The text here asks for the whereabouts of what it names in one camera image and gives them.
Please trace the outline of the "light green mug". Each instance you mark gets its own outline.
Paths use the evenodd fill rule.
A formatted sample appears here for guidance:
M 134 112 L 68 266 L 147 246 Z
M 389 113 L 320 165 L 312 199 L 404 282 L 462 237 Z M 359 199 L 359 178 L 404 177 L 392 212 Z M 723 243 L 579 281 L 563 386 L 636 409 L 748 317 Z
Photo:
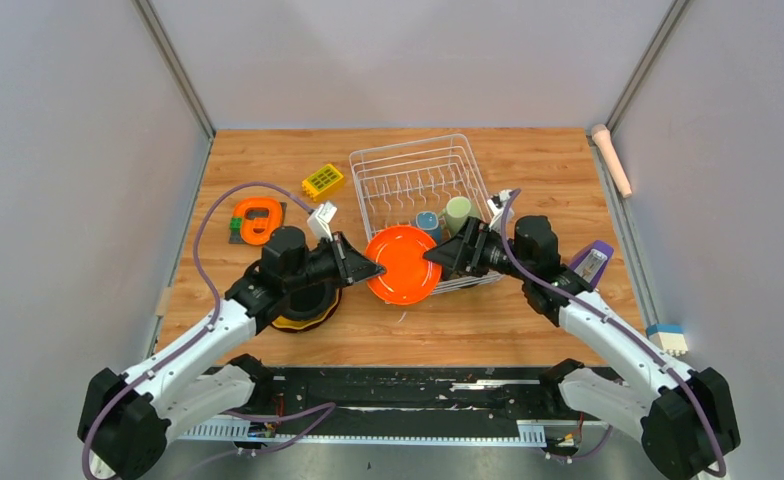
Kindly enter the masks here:
M 480 218 L 474 202 L 465 196 L 452 197 L 440 211 L 439 218 L 451 237 L 455 236 L 469 218 Z

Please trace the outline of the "blue dotted mug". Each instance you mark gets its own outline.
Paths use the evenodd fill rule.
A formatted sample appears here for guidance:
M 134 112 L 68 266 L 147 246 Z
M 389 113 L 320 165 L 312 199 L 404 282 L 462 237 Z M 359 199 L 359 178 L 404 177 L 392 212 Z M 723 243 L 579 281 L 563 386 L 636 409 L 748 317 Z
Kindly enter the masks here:
M 412 225 L 429 235 L 436 244 L 442 241 L 442 226 L 439 216 L 433 211 L 418 212 Z

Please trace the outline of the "black plate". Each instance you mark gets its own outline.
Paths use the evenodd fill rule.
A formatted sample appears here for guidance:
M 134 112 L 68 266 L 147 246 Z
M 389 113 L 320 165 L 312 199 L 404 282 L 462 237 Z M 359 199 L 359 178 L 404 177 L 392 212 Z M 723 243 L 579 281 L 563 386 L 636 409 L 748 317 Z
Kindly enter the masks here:
M 293 321 L 310 321 L 323 317 L 335 305 L 338 290 L 330 283 L 319 283 L 296 290 L 288 299 L 283 316 Z

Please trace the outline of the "orange plate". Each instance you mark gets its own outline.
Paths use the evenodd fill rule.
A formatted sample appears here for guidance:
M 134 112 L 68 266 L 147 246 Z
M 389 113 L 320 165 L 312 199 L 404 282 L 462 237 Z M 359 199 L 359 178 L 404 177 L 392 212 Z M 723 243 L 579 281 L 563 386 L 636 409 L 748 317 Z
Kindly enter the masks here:
M 369 290 L 387 304 L 409 306 L 430 296 L 438 286 L 441 266 L 424 258 L 437 246 L 425 231 L 395 225 L 379 231 L 369 241 L 365 254 L 385 269 L 367 282 Z

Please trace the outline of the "yellow dotted plate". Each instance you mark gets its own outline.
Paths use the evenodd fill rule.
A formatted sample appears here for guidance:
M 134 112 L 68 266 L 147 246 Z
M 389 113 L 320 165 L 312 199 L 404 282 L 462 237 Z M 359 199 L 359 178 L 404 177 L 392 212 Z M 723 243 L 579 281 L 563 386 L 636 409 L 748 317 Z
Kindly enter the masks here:
M 286 316 L 281 316 L 274 320 L 271 324 L 271 327 L 285 333 L 295 334 L 295 333 L 302 333 L 311 331 L 315 328 L 318 328 L 323 323 L 330 320 L 336 313 L 340 303 L 341 303 L 341 292 L 336 291 L 330 305 L 323 310 L 319 315 L 310 318 L 308 320 L 296 320 L 291 319 Z

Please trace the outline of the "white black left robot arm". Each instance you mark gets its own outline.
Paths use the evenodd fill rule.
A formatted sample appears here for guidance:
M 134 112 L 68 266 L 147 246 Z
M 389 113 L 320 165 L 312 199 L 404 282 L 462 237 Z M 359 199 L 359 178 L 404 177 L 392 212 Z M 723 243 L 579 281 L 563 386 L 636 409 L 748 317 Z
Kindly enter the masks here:
M 212 372 L 215 362 L 281 317 L 295 294 L 318 284 L 341 289 L 384 272 L 340 232 L 310 249 L 301 229 L 276 229 L 260 259 L 199 323 L 124 372 L 105 368 L 91 379 L 77 431 L 85 475 L 96 456 L 116 478 L 138 479 L 194 426 L 243 406 L 266 411 L 275 389 L 260 360 L 242 354 Z

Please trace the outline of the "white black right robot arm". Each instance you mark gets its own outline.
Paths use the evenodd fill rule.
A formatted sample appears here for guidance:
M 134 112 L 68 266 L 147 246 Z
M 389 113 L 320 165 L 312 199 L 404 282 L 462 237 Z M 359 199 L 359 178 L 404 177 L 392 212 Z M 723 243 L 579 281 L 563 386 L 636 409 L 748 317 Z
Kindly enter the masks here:
M 457 234 L 424 259 L 461 276 L 491 271 L 516 278 L 528 305 L 594 350 L 621 378 L 606 380 L 573 359 L 542 377 L 539 403 L 552 417 L 588 413 L 639 442 L 668 479 L 691 479 L 741 444 L 727 380 L 697 370 L 633 329 L 594 287 L 563 263 L 545 216 L 517 220 L 514 236 L 470 217 Z

